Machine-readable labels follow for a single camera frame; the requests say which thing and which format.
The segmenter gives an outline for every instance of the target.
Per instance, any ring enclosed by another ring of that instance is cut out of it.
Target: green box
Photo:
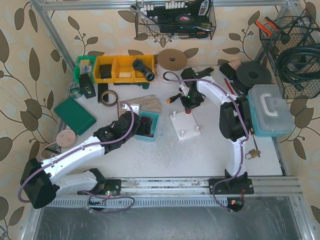
[[[73,78],[74,81],[76,83],[79,83],[79,77],[80,77],[80,68],[79,68],[79,63],[81,60],[90,60],[90,63],[92,64],[92,69],[91,69],[91,81],[93,83],[95,83],[95,79],[94,79],[94,68],[95,68],[95,64],[96,64],[96,59],[97,56],[78,56],[76,63],[75,63],[75,67],[74,67],[74,71],[73,71]]]

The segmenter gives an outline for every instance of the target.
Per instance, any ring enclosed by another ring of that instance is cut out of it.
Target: work glove
[[[148,96],[142,96],[133,98],[130,100],[125,100],[128,104],[139,104],[140,105],[140,112],[141,111],[147,111],[147,112],[153,112],[153,113],[161,113],[162,106],[158,98],[156,98],[156,95],[148,95]],[[118,104],[118,111],[119,116],[121,114],[124,114],[127,110],[123,109],[120,104]]]

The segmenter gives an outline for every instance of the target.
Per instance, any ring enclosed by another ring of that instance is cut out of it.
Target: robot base
[[[223,179],[229,179],[232,176],[229,175],[227,170],[224,170],[225,178],[211,178],[209,179],[209,190],[210,194],[212,195],[212,189],[213,186],[223,180]],[[248,178],[248,173],[245,172],[243,175],[236,177],[235,179],[232,179],[227,182],[222,182],[221,184],[218,184],[216,188],[214,189],[215,195],[240,195],[242,193],[242,189],[244,191],[245,195],[248,194],[254,194],[254,187],[252,185],[251,179]]]

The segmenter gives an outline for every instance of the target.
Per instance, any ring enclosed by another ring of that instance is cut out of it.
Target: teal box
[[[141,136],[141,135],[135,135],[135,138],[142,141],[147,142],[154,142],[156,137],[156,131],[157,131],[157,125],[158,125],[158,119],[159,119],[159,113],[157,112],[151,112],[151,111],[141,111],[139,114],[139,117],[146,117],[152,119],[152,125],[151,125],[151,134],[153,134],[153,137],[149,136]]]
[[[91,81],[95,83],[94,79],[94,68],[96,64],[96,59],[97,56],[78,56],[75,66],[74,66],[74,71],[73,71],[73,78],[76,83],[79,83],[79,77],[80,77],[80,68],[79,68],[79,63],[81,60],[90,60],[90,63],[92,64],[92,69],[91,69]]]

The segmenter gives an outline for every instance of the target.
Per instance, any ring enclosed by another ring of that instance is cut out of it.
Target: black tape roll
[[[195,18],[188,14],[181,14],[175,17],[175,22],[177,25],[190,26],[195,22]]]
[[[256,84],[271,84],[272,76],[270,71],[259,63],[245,62],[236,70],[236,77],[248,88]]]
[[[115,101],[112,102],[112,103],[106,102],[106,101],[104,100],[104,96],[107,95],[107,94],[112,94],[112,95],[114,95],[114,96],[115,96]],[[112,107],[112,106],[114,106],[114,105],[117,104],[117,102],[118,102],[118,95],[116,94],[115,91],[105,90],[105,91],[101,94],[100,101],[101,101],[101,103],[102,103],[104,106],[106,106],[106,107]]]

